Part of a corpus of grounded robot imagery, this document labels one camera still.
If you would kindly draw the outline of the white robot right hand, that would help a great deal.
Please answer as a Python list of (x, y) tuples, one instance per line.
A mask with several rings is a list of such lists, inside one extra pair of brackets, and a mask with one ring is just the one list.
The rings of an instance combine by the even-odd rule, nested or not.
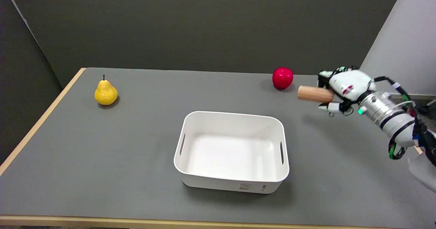
[(354, 112), (353, 105), (359, 104), (367, 95), (376, 91), (374, 79), (359, 69), (339, 67), (334, 71), (318, 73), (317, 86), (325, 88), (339, 97), (341, 102), (325, 102), (318, 105), (318, 109), (329, 113), (349, 116)]

